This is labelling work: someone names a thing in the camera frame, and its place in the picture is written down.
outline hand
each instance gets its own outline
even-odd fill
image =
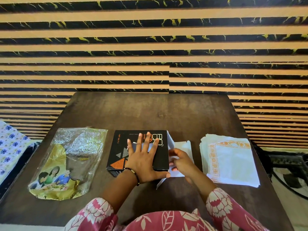
[[[153,146],[148,153],[149,143],[150,143],[151,133],[147,133],[147,137],[144,141],[143,148],[142,146],[142,134],[139,134],[136,151],[134,152],[132,143],[128,139],[127,146],[128,146],[128,161],[126,163],[127,168],[131,168],[136,172],[139,177],[140,183],[145,183],[149,181],[153,181],[156,179],[170,177],[170,173],[167,171],[154,171],[153,170],[153,159],[156,153],[156,149],[158,146],[159,139],[156,139],[153,143]]]
[[[169,156],[178,156],[179,159],[172,158],[172,161],[169,165],[172,168],[172,171],[180,171],[186,178],[186,180],[191,183],[191,179],[196,173],[201,172],[197,166],[192,162],[185,151],[179,150],[177,148],[169,150]]]

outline black box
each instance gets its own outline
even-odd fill
[[[111,175],[117,177],[125,168],[126,162],[128,160],[127,139],[131,140],[133,148],[135,150],[139,133],[142,133],[142,143],[144,143],[147,132],[148,131],[144,130],[115,131],[106,167],[107,171],[109,171]],[[149,150],[153,145],[155,139],[159,139],[158,147],[153,160],[153,169],[155,171],[168,171],[169,156],[167,131],[149,130],[149,132],[151,133]]]

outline floral fabric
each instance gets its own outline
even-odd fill
[[[182,211],[162,211],[144,214],[128,226],[116,224],[118,217],[110,204],[103,198],[93,199],[65,226],[65,231],[267,231],[260,222],[245,211],[225,191],[213,190],[206,208],[213,219],[215,228],[204,221],[195,209],[192,213]]]
[[[31,139],[0,121],[0,184],[15,167]]]

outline orange triangle pattern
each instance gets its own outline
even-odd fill
[[[115,163],[112,163],[110,166],[115,169],[123,169],[123,165],[124,165],[124,158],[116,161]]]

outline pink floral dress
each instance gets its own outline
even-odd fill
[[[204,221],[195,209],[192,213],[163,211],[144,214],[128,226],[117,225],[118,217],[110,204],[103,198],[93,199],[65,226],[65,231],[266,231],[264,226],[245,211],[234,199],[220,188],[214,189],[206,208],[215,228]]]

